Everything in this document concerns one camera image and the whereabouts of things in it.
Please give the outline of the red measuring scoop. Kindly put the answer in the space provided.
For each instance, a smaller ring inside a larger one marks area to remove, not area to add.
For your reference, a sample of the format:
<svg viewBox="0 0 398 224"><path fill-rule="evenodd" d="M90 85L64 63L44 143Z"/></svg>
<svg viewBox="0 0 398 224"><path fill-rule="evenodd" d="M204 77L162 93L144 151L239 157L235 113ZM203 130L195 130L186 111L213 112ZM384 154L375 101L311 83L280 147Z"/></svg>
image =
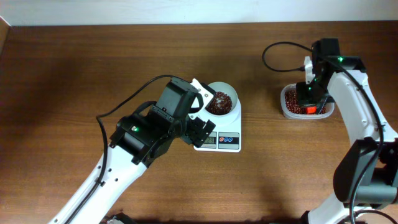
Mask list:
<svg viewBox="0 0 398 224"><path fill-rule="evenodd" d="M316 106L306 107L305 109L306 114L315 114L317 112Z"/></svg>

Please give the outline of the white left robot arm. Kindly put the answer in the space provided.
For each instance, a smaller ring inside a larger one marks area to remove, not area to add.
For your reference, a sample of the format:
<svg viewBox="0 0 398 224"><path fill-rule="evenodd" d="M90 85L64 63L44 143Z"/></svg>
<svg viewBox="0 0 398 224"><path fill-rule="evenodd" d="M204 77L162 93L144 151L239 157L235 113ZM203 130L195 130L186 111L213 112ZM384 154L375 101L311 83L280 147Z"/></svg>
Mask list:
<svg viewBox="0 0 398 224"><path fill-rule="evenodd" d="M191 105L184 105L182 114L169 114L158 102L147 101L121 118L115 132L103 138L104 151L96 167L51 223L100 223L174 139L202 146L216 125L192 117Z"/></svg>

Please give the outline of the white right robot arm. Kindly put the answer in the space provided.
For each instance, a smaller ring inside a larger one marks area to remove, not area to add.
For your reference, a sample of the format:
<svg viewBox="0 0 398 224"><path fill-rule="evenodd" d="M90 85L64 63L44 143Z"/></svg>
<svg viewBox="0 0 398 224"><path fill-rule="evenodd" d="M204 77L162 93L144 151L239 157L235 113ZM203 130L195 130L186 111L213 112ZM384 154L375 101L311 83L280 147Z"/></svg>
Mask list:
<svg viewBox="0 0 398 224"><path fill-rule="evenodd" d="M333 193L302 215L303 223L354 223L364 213L397 203L397 132L386 121L370 90L359 57L342 56L338 39L309 48L306 81L296 84L298 105L335 103L348 132L350 149L333 176Z"/></svg>

